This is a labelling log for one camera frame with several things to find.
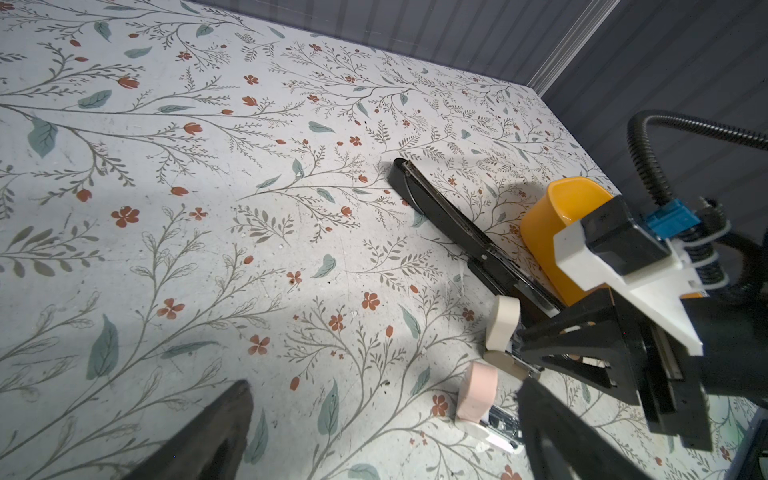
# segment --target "blue connector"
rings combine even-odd
[[[648,215],[645,221],[662,240],[672,238],[701,223],[699,217],[677,199]]]

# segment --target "red flower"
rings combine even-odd
[[[301,276],[301,272],[296,272],[295,274],[292,272],[288,272],[288,277],[290,278],[288,283],[290,283],[291,285],[293,285],[294,283],[298,285],[299,283],[301,283],[301,280],[302,280],[299,278],[300,276]]]
[[[89,198],[93,197],[90,190],[80,190],[75,194],[75,196],[80,200],[81,202],[87,202]]]
[[[344,316],[340,313],[339,316],[332,315],[331,321],[328,323],[328,326],[331,327],[331,330],[334,332],[339,330],[340,332],[344,330],[344,325],[342,325],[342,320],[344,320]]]
[[[507,465],[504,467],[504,473],[502,473],[502,480],[523,480],[519,473],[514,473],[512,468]]]
[[[366,292],[365,298],[366,299],[362,301],[363,309],[370,308],[371,310],[376,311],[376,307],[381,303],[379,296],[375,293]]]
[[[254,353],[258,352],[259,355],[266,355],[266,346],[270,344],[270,338],[268,336],[264,337],[264,340],[259,341],[259,336],[254,335],[250,337],[251,343],[255,343],[255,345],[252,345],[248,349],[248,355],[253,355]]]
[[[432,406],[432,414],[434,416],[445,416],[445,412],[448,411],[448,402],[445,401],[444,395],[433,395],[432,396],[432,403],[435,405]]]
[[[125,228],[129,223],[139,221],[139,210],[130,207],[122,207],[119,212],[112,212],[112,218],[117,218],[114,224],[120,228]]]
[[[176,319],[176,312],[180,312],[181,310],[184,310],[184,304],[179,303],[178,305],[174,305],[174,299],[169,298],[166,299],[163,303],[165,303],[165,306],[167,308],[161,308],[157,311],[157,316],[166,316],[169,320],[175,320]]]
[[[195,220],[202,220],[203,217],[207,217],[207,216],[208,216],[208,213],[203,212],[202,207],[198,207],[194,209],[194,212],[190,212],[190,217],[194,217]]]
[[[200,125],[191,121],[190,123],[184,125],[184,131],[186,131],[190,135],[194,135],[195,133],[200,133],[201,131],[203,131],[203,128]]]
[[[131,77],[122,77],[118,79],[118,84],[123,88],[137,88],[139,86],[139,82]]]

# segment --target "floral pattern surface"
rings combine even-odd
[[[546,283],[522,216],[615,189],[533,91],[178,0],[8,0],[0,30],[6,475],[120,478],[245,378],[240,478],[531,478],[451,425],[492,295],[386,176],[414,160]],[[722,478],[754,413],[710,397],[702,453],[541,381],[655,478]]]

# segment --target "yellow container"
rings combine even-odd
[[[520,222],[520,234],[525,246],[533,253],[566,305],[573,305],[587,296],[587,292],[580,289],[554,262],[553,237],[611,198],[603,187],[588,178],[556,180],[547,186],[547,194]]]

